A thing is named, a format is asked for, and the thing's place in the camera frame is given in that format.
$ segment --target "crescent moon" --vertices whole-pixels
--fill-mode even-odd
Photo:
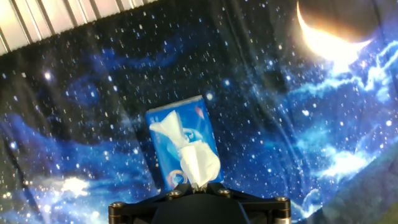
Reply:
[[[309,27],[302,17],[299,2],[297,2],[297,19],[310,50],[326,60],[351,64],[358,59],[358,52],[372,41],[350,43],[325,31]]]

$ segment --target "bolt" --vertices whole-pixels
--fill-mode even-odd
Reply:
[[[123,207],[125,204],[126,204],[126,203],[124,203],[124,202],[114,202],[114,203],[111,204],[111,207],[113,207],[113,208],[121,208],[121,207]]]
[[[179,197],[182,194],[179,190],[172,190],[167,195],[170,197]]]
[[[288,200],[288,198],[285,196],[276,196],[275,200],[277,200],[278,202],[285,202]]]
[[[218,193],[219,194],[223,194],[223,195],[227,195],[227,194],[231,193],[231,191],[228,190],[228,189],[218,189]]]

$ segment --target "blue tissue box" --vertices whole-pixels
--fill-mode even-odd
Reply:
[[[179,117],[182,135],[189,142],[201,140],[206,142],[211,150],[218,156],[213,128],[208,117],[205,101],[201,96],[178,101],[160,108],[147,111],[146,121],[148,126],[153,123],[165,121],[166,116],[176,112]],[[160,169],[165,180],[167,190],[173,189],[178,184],[189,183],[187,176],[183,173],[180,158],[175,144],[169,137],[157,131],[150,130],[154,142]],[[220,169],[215,180],[211,182],[222,182],[223,171]]]

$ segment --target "white tissue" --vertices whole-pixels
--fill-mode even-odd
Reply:
[[[201,140],[189,142],[185,138],[180,117],[175,111],[163,121],[151,124],[149,129],[167,136],[173,142],[181,159],[181,168],[191,184],[202,187],[217,178],[221,168],[220,159],[207,143]]]
[[[199,187],[217,178],[221,164],[207,143],[191,142],[180,150],[180,165],[188,180]]]
[[[180,117],[175,111],[170,112],[163,121],[151,124],[149,129],[167,136],[177,148],[189,144],[185,139]]]

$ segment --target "starry night tapestry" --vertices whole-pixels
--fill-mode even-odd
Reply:
[[[197,95],[225,186],[307,218],[398,140],[397,7],[160,0],[3,55],[0,223],[158,194],[145,112]]]

